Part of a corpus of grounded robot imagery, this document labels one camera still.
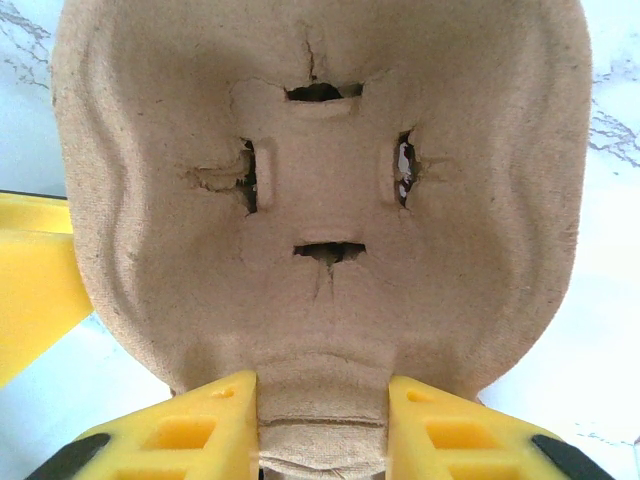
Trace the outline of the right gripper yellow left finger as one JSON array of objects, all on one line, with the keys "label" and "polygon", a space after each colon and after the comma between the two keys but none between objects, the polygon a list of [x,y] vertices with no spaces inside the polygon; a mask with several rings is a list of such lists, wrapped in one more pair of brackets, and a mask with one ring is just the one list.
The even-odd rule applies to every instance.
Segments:
[{"label": "right gripper yellow left finger", "polygon": [[257,376],[241,371],[93,427],[30,479],[258,479]]}]

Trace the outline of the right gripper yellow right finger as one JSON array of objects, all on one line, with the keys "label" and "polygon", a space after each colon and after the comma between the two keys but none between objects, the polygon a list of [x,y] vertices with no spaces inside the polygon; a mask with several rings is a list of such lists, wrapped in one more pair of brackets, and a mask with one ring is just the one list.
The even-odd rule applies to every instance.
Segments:
[{"label": "right gripper yellow right finger", "polygon": [[387,477],[601,479],[603,469],[539,426],[395,376],[389,383]]}]

